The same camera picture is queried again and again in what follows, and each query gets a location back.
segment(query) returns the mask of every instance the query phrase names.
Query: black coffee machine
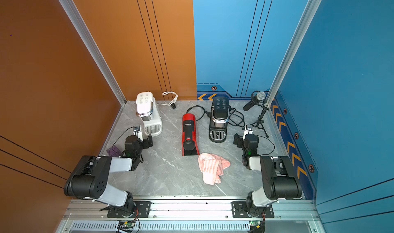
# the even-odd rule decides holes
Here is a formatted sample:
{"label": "black coffee machine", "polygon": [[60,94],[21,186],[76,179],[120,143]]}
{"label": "black coffee machine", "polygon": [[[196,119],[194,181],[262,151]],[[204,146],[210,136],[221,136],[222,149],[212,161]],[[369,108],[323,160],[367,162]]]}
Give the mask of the black coffee machine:
{"label": "black coffee machine", "polygon": [[209,139],[212,142],[224,142],[227,136],[227,124],[230,117],[229,99],[217,96],[213,99],[209,122]]}

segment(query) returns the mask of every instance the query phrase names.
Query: yellow chevron stripe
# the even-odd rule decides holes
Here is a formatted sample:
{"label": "yellow chevron stripe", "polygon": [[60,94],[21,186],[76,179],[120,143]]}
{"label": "yellow chevron stripe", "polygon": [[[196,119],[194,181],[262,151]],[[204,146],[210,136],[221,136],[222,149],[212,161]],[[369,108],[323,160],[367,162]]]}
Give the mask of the yellow chevron stripe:
{"label": "yellow chevron stripe", "polygon": [[278,117],[281,117],[282,115],[280,113],[276,113],[276,123],[278,123]]}
{"label": "yellow chevron stripe", "polygon": [[206,93],[203,93],[200,97],[198,97],[199,100],[203,100],[203,97],[206,95]]}
{"label": "yellow chevron stripe", "polygon": [[287,153],[290,153],[290,150],[289,150],[290,147],[296,148],[293,143],[287,142]]}
{"label": "yellow chevron stripe", "polygon": [[295,155],[295,154],[293,153],[293,158],[292,158],[293,166],[294,166],[294,158],[296,158],[296,159],[298,159],[299,161],[301,161],[300,157],[298,157],[297,155]]}
{"label": "yellow chevron stripe", "polygon": [[278,106],[272,106],[272,114],[273,114],[273,111],[275,110],[275,108],[278,108]]}
{"label": "yellow chevron stripe", "polygon": [[209,100],[213,100],[212,98],[213,98],[215,95],[217,95],[217,93],[212,94],[212,96],[211,96],[211,97],[208,97],[208,99],[209,99]]}
{"label": "yellow chevron stripe", "polygon": [[299,179],[299,172],[300,172],[300,171],[301,171],[302,173],[304,173],[305,176],[308,176],[307,173],[306,173],[301,167],[298,166],[298,167],[297,167],[297,176],[298,176],[298,179]]}
{"label": "yellow chevron stripe", "polygon": [[279,132],[281,131],[282,125],[283,125],[283,126],[286,126],[286,123],[284,123],[284,122],[279,122]]}

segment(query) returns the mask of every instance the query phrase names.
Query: black stripe line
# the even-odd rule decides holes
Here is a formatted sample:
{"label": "black stripe line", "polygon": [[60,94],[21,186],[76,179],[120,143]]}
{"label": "black stripe line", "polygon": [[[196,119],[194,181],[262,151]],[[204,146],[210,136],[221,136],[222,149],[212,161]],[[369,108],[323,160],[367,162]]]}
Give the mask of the black stripe line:
{"label": "black stripe line", "polygon": [[235,97],[238,96],[239,84],[241,83],[241,77],[242,77],[242,71],[244,70],[244,63],[245,63],[245,58],[246,58],[247,47],[248,47],[248,45],[249,45],[250,34],[252,33],[253,21],[254,21],[254,16],[255,16],[255,14],[256,14],[256,9],[257,9],[257,3],[258,3],[258,2],[259,2],[259,0],[256,0],[256,7],[254,8],[253,19],[252,19],[252,25],[250,25],[249,38],[247,39],[246,50],[245,50],[245,56],[244,56],[244,62],[242,63],[241,74],[239,75],[238,88],[237,88],[237,93],[235,94]]}
{"label": "black stripe line", "polygon": [[150,22],[150,16],[149,16],[149,11],[148,11],[147,2],[146,2],[146,0],[144,0],[144,2],[145,2],[145,8],[147,9],[147,13],[148,13],[148,19],[149,19],[150,29],[151,29],[151,31],[152,31],[153,42],[155,43],[155,47],[156,47],[157,58],[159,59],[161,74],[163,75],[163,81],[164,81],[165,90],[168,91],[168,90],[167,90],[167,84],[165,83],[163,68],[162,68],[162,66],[161,66],[161,61],[160,61],[160,56],[159,56],[159,50],[157,50],[156,39],[155,39],[155,35],[153,34],[152,23]]}
{"label": "black stripe line", "polygon": [[142,12],[141,12],[141,8],[140,8],[140,4],[138,3],[138,0],[137,0],[137,4],[138,4],[138,9],[140,10],[140,14],[141,14],[142,24],[144,25],[145,34],[146,34],[146,36],[147,36],[148,45],[149,45],[149,49],[150,49],[150,54],[152,55],[153,64],[155,65],[156,74],[157,74],[157,79],[159,80],[160,90],[161,90],[161,92],[163,93],[163,89],[162,89],[162,87],[161,87],[160,78],[159,78],[159,72],[157,72],[155,59],[153,58],[152,48],[150,47],[147,29],[145,28],[144,18],[142,18]]}
{"label": "black stripe line", "polygon": [[[369,203],[369,202],[374,202],[374,201],[379,201],[379,200],[387,199],[387,198],[390,198],[390,197],[393,197],[393,196],[394,196],[394,194],[393,194],[393,195],[391,195],[391,196],[386,196],[386,197],[379,198],[379,199],[375,199],[375,200],[372,200],[372,201],[366,201],[366,202],[362,202],[362,203],[359,203],[359,204],[356,204],[356,205],[353,205],[353,206],[359,206],[359,205],[362,205],[362,204],[367,204],[367,203]],[[342,208],[335,209],[335,210],[332,210],[332,211],[328,211],[328,212],[319,213],[319,215],[322,215],[322,214],[325,214],[325,213],[329,213],[329,212],[338,211],[338,210],[342,210],[342,209],[346,209],[346,208],[353,207],[353,206],[346,206],[346,207],[342,207]]]}
{"label": "black stripe line", "polygon": [[246,91],[245,91],[245,97],[246,97],[247,89],[249,88],[250,79],[252,78],[253,68],[254,68],[254,64],[256,63],[257,54],[259,53],[259,48],[260,48],[260,44],[261,44],[261,39],[263,38],[264,30],[266,29],[266,24],[267,24],[267,20],[268,20],[269,10],[271,9],[272,1],[273,1],[273,0],[271,0],[271,4],[269,5],[269,9],[268,9],[268,14],[267,14],[266,22],[264,23],[263,33],[261,34],[259,47],[257,48],[256,56],[255,56],[254,62],[253,62],[252,71],[250,72],[249,82],[247,83],[247,87],[246,87]]}
{"label": "black stripe line", "polygon": [[63,167],[60,167],[60,166],[56,165],[55,163],[53,163],[53,162],[47,160],[46,158],[41,157],[41,156],[38,155],[38,154],[35,154],[34,152],[32,152],[32,151],[30,151],[30,150],[27,150],[26,148],[22,147],[21,145],[18,145],[17,143],[15,143],[15,142],[13,142],[13,141],[10,141],[9,139],[5,138],[4,136],[0,136],[0,137],[3,138],[3,139],[5,139],[5,140],[7,140],[7,141],[9,141],[9,142],[11,142],[11,143],[14,144],[14,145],[17,145],[18,147],[20,147],[20,148],[22,148],[22,149],[24,149],[24,150],[26,150],[26,151],[28,151],[28,152],[34,154],[35,156],[40,157],[40,158],[42,158],[43,160],[48,161],[48,162],[50,162],[51,164],[53,164],[53,165],[55,165],[55,166],[57,166],[57,167],[59,167],[59,168],[65,170],[65,171],[71,173],[71,171],[68,171],[68,170],[66,170],[66,169],[63,168]]}
{"label": "black stripe line", "polygon": [[332,201],[332,200],[336,200],[336,199],[341,198],[341,197],[343,197],[343,196],[348,196],[348,195],[350,195],[350,194],[357,193],[357,192],[362,191],[362,190],[367,189],[367,188],[372,188],[373,186],[376,186],[376,185],[379,185],[379,184],[382,184],[382,183],[385,183],[385,182],[389,182],[389,181],[391,181],[391,180],[394,180],[394,178],[391,178],[391,179],[386,180],[386,181],[379,182],[379,183],[377,183],[377,184],[368,186],[368,187],[366,187],[366,188],[362,188],[362,189],[353,191],[353,192],[348,193],[348,194],[344,194],[344,195],[342,195],[342,196],[338,196],[338,197],[336,197],[336,198],[334,198],[334,199],[331,199],[331,200],[328,200],[328,201],[321,202],[321,203],[319,203],[319,204],[316,204],[316,206],[321,205],[321,204],[326,203],[326,202],[329,202],[329,201]]}
{"label": "black stripe line", "polygon": [[49,172],[49,173],[51,173],[51,174],[53,174],[53,175],[55,175],[55,176],[58,176],[58,177],[60,177],[60,178],[62,178],[62,179],[64,179],[64,180],[67,180],[66,178],[63,178],[63,177],[61,177],[61,176],[59,176],[59,175],[56,175],[55,173],[52,173],[52,172],[50,172],[50,171],[48,171],[48,170],[46,170],[46,169],[44,169],[44,168],[41,168],[41,167],[39,167],[39,166],[37,166],[37,165],[35,165],[35,164],[32,164],[32,163],[30,163],[29,161],[26,161],[26,160],[24,160],[24,159],[21,159],[20,157],[17,157],[17,156],[15,156],[15,155],[12,155],[12,154],[9,153],[9,152],[6,152],[6,151],[4,151],[4,150],[2,150],[2,149],[0,149],[0,151],[5,152],[6,154],[11,155],[12,157],[15,157],[15,158],[17,158],[17,159],[20,159],[20,160],[22,160],[22,161],[25,161],[26,163],[29,163],[29,164],[31,164],[32,166],[35,166],[35,167],[37,167],[37,168],[40,168],[40,169],[42,169],[42,170],[44,170],[44,171],[46,171],[46,172]]}
{"label": "black stripe line", "polygon": [[35,179],[38,179],[38,180],[40,180],[40,181],[43,181],[43,182],[46,182],[46,183],[52,184],[53,186],[56,186],[56,187],[59,187],[59,188],[63,189],[63,187],[61,187],[61,186],[57,186],[56,184],[53,184],[53,183],[47,182],[47,181],[45,181],[45,180],[42,180],[42,179],[40,179],[40,178],[37,178],[37,177],[35,177],[35,176],[29,175],[29,174],[27,174],[27,173],[25,173],[25,172],[18,171],[18,170],[14,169],[14,168],[11,168],[11,167],[8,167],[8,166],[5,166],[5,165],[3,165],[3,164],[0,164],[0,166],[7,167],[8,169],[11,169],[11,170],[17,171],[17,172],[19,172],[19,173],[22,173],[22,174],[25,174],[25,175],[31,176],[31,177],[33,177],[33,178],[35,178]]}
{"label": "black stripe line", "polygon": [[334,222],[339,222],[339,221],[345,221],[345,220],[349,220],[349,219],[365,218],[365,217],[369,217],[369,216],[376,216],[376,215],[381,215],[381,214],[386,214],[386,213],[392,213],[392,212],[394,212],[394,211],[379,212],[379,213],[375,213],[375,214],[370,214],[370,215],[365,215],[365,216],[359,216],[359,217],[354,217],[354,218],[345,218],[345,219],[340,219],[340,220],[325,222],[325,223],[323,223],[323,224],[329,224],[329,223],[334,223]]}
{"label": "black stripe line", "polygon": [[171,82],[170,82],[170,76],[168,75],[168,70],[167,70],[167,63],[165,62],[165,55],[164,55],[164,50],[163,50],[163,43],[161,42],[161,37],[160,37],[159,24],[157,23],[157,18],[156,18],[155,5],[153,4],[153,0],[151,0],[151,1],[152,1],[153,13],[155,14],[155,19],[156,19],[157,32],[159,33],[161,51],[163,52],[165,70],[167,71],[168,83],[169,83],[169,85],[170,85],[170,91],[172,91],[172,89],[171,89]]}
{"label": "black stripe line", "polygon": [[257,25],[256,35],[254,36],[254,41],[253,41],[253,46],[252,46],[252,52],[250,53],[249,63],[247,64],[246,73],[245,73],[244,84],[242,85],[242,90],[241,90],[241,95],[240,95],[241,97],[242,97],[242,92],[243,92],[243,90],[244,90],[245,81],[246,81],[246,77],[247,77],[247,72],[248,72],[248,70],[249,70],[250,60],[251,60],[252,55],[253,55],[254,44],[256,43],[257,33],[259,32],[260,21],[261,21],[261,17],[263,16],[263,11],[264,11],[264,6],[265,6],[265,5],[266,5],[266,0],[264,0],[263,8],[261,9],[259,24]]}

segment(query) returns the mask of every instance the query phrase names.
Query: white power cord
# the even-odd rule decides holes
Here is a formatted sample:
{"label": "white power cord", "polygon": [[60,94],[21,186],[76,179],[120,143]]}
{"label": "white power cord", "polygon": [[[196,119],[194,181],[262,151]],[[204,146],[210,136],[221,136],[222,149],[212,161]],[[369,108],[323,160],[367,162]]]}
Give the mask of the white power cord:
{"label": "white power cord", "polygon": [[176,100],[178,99],[178,95],[177,95],[175,92],[172,92],[172,91],[171,91],[171,92],[164,92],[164,93],[162,93],[162,94],[163,94],[163,95],[167,95],[167,94],[169,94],[169,93],[175,94],[174,99],[171,100],[170,103],[168,103],[168,104],[157,103],[157,104],[161,104],[161,105],[164,105],[164,106],[170,106],[170,105],[174,104],[174,103],[176,102]]}

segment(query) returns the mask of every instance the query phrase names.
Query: microphone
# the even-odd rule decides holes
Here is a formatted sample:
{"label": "microphone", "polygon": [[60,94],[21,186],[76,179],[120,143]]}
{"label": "microphone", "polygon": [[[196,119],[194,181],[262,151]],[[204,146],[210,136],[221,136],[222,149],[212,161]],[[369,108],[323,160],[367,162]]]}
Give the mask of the microphone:
{"label": "microphone", "polygon": [[259,103],[260,101],[264,100],[266,98],[266,93],[265,92],[258,92],[256,95],[252,96],[253,100],[249,101],[249,103],[247,103],[244,106],[244,111],[248,111],[250,108],[252,108],[255,103]]}

